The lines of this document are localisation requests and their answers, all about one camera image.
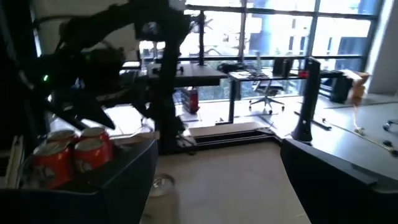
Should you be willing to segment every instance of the desk leg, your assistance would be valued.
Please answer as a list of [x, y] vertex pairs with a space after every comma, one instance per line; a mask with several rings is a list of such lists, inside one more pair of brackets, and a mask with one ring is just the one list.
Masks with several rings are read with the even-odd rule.
[[236, 81], [231, 79], [231, 88], [229, 93], [229, 114], [228, 123], [234, 123], [234, 111], [235, 111], [235, 96], [236, 96]]

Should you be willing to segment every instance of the black desk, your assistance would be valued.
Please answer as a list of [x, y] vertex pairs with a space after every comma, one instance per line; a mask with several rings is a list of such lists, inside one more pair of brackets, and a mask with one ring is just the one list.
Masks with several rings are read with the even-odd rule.
[[[195, 64], [183, 64], [178, 65], [178, 68], [183, 67], [184, 72], [181, 74], [177, 70], [177, 76], [175, 77], [175, 87], [185, 86], [218, 86], [220, 79], [227, 78], [227, 75], [219, 72], [209, 66], [199, 66]], [[153, 74], [153, 68], [160, 68], [160, 64], [149, 64], [147, 65], [147, 77], [149, 81], [159, 79], [157, 74]]]
[[[275, 76], [272, 74], [272, 70], [262, 70], [265, 75], [241, 75], [239, 72], [230, 72], [228, 74], [228, 78], [230, 79], [230, 93], [229, 93], [229, 113], [228, 113], [228, 124], [234, 123], [234, 110], [235, 110], [235, 96], [236, 96], [236, 85], [241, 82], [250, 82], [250, 81], [268, 81], [268, 80], [303, 80], [305, 78], [300, 78], [297, 76], [298, 71], [292, 70], [290, 72], [289, 77], [286, 79], [282, 76]], [[321, 78], [339, 78], [342, 77], [343, 74], [341, 72], [320, 72]]]

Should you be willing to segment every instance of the table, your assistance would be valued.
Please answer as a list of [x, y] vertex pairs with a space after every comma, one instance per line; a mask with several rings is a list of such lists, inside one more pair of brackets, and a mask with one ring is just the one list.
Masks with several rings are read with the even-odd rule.
[[[272, 74], [271, 69], [263, 69], [264, 75], [242, 75], [239, 72], [230, 72], [228, 74], [230, 82], [230, 92], [229, 92], [229, 112], [228, 112], [228, 121], [222, 124], [233, 124], [234, 123], [234, 110], [235, 110], [235, 96], [236, 96], [236, 85], [241, 82], [250, 82], [250, 81], [269, 81], [269, 80], [303, 80], [305, 78], [299, 77], [297, 70], [291, 70], [288, 78], [283, 77], [282, 75], [274, 75]], [[341, 72], [329, 72], [329, 71], [321, 71], [321, 78], [339, 78], [343, 75]]]
[[[177, 71], [175, 77], [175, 87], [185, 86], [218, 86], [220, 79], [227, 78], [225, 73], [219, 72], [209, 66], [200, 66], [196, 64], [181, 64], [178, 68], [183, 67], [184, 72], [181, 74]], [[159, 79], [158, 74], [153, 73], [153, 69], [160, 69], [160, 64], [147, 65], [147, 76], [149, 80]]]

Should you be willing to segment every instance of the desk surface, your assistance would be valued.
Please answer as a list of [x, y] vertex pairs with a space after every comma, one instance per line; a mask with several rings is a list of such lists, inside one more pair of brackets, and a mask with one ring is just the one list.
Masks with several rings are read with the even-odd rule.
[[[266, 80], [285, 80], [286, 78], [279, 75], [272, 74], [272, 69], [262, 69], [264, 75], [249, 75], [246, 72], [230, 72], [228, 76], [235, 81], [248, 82], [248, 81], [266, 81]], [[298, 70], [290, 71], [289, 80], [304, 79], [297, 76]], [[324, 72], [321, 71], [321, 78], [339, 78], [342, 77], [341, 72]]]
[[[219, 85], [220, 79], [227, 78], [226, 74], [209, 66], [182, 64], [178, 65], [178, 68], [181, 66], [184, 68], [184, 72], [181, 74], [180, 71], [177, 71], [177, 76], [175, 77], [177, 87]], [[158, 74], [153, 74], [153, 68], [159, 69], [160, 64], [150, 64], [147, 66], [147, 76], [150, 79], [156, 80], [159, 76]]]

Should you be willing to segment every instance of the red soda can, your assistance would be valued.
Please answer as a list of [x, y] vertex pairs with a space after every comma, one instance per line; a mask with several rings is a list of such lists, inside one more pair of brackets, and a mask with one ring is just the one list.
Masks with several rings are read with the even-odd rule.
[[79, 172], [93, 170], [108, 162], [108, 147], [100, 139], [90, 138], [80, 141], [75, 146], [75, 164]]
[[113, 147], [112, 142], [109, 139], [109, 135], [104, 128], [95, 127], [95, 128], [86, 128], [81, 132], [80, 139], [89, 139], [89, 138], [96, 138], [100, 139], [105, 142], [106, 146], [108, 147], [108, 156], [109, 159], [113, 159]]
[[47, 135], [48, 142], [77, 142], [79, 137], [74, 130], [52, 131]]
[[34, 173], [40, 186], [52, 189], [73, 178], [72, 152], [68, 142], [49, 142], [33, 152]]

